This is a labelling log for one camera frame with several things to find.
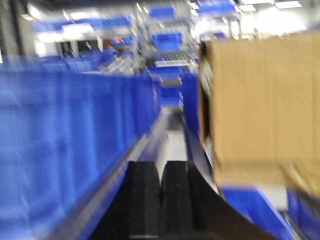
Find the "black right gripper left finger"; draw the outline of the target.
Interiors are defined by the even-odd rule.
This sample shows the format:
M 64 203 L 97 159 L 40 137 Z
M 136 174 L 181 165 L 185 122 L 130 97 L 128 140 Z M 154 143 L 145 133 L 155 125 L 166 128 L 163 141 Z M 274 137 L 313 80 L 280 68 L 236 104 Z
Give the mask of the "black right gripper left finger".
M 130 161 L 112 203 L 94 230 L 96 240 L 157 240 L 160 184 L 152 161 Z

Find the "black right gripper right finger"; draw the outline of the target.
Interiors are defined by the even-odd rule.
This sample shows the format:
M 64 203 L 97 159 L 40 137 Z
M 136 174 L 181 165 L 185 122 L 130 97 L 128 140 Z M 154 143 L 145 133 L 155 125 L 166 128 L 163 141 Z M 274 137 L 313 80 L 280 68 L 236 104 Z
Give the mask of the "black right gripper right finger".
M 186 240 L 194 231 L 189 175 L 185 161 L 168 161 L 161 179 L 164 240 Z

